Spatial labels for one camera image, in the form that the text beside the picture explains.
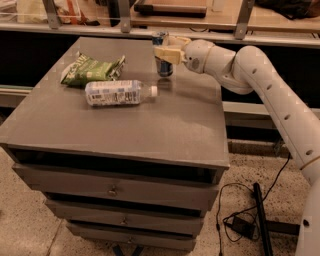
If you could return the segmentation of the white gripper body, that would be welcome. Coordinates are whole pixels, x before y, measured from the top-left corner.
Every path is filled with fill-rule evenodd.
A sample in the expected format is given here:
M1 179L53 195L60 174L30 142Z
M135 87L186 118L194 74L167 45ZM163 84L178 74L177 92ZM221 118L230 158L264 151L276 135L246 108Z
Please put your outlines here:
M194 40L184 47L185 66L188 70L199 74L211 74L212 67L208 59L210 51L214 47L212 42L206 40Z

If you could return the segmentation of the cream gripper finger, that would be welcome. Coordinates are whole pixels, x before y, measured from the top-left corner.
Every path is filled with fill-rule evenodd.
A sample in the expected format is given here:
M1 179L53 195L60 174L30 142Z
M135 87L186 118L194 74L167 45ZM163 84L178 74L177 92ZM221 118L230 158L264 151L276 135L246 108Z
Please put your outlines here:
M180 36L167 36L164 45L171 48L183 49L191 42L190 38Z
M185 60L184 52L178 48L157 46L154 48L154 55L161 60L176 65L181 64Z

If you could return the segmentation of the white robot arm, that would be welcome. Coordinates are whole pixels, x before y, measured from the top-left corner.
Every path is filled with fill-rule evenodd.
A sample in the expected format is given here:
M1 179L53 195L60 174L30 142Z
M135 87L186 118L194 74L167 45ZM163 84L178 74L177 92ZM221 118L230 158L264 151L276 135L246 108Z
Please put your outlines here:
M311 185L303 210L295 256L320 252L320 120L255 46L232 51L207 40L167 35L154 55L192 72L212 76L227 90L256 92L289 152Z

